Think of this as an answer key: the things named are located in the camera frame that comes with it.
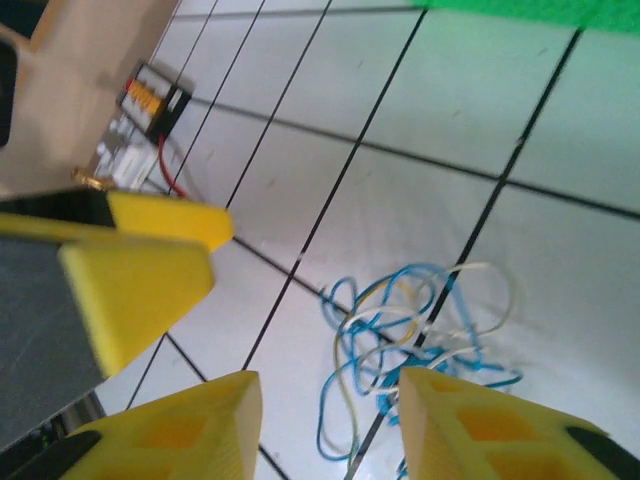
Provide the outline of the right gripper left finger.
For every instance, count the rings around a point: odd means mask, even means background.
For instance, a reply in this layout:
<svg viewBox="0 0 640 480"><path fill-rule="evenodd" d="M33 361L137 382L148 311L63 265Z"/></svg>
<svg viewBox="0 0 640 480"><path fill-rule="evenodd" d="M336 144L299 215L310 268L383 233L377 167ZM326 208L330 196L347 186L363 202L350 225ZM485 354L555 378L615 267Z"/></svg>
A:
<svg viewBox="0 0 640 480"><path fill-rule="evenodd" d="M88 423L14 479L252 479L263 401L238 371Z"/></svg>

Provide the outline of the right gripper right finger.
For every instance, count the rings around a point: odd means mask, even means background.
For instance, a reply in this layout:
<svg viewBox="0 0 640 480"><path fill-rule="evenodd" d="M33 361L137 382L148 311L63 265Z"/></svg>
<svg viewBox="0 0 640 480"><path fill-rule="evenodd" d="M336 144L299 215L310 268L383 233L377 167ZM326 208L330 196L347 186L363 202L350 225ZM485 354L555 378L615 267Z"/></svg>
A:
<svg viewBox="0 0 640 480"><path fill-rule="evenodd" d="M399 375L411 479L636 479L639 460L596 425L423 367Z"/></svg>

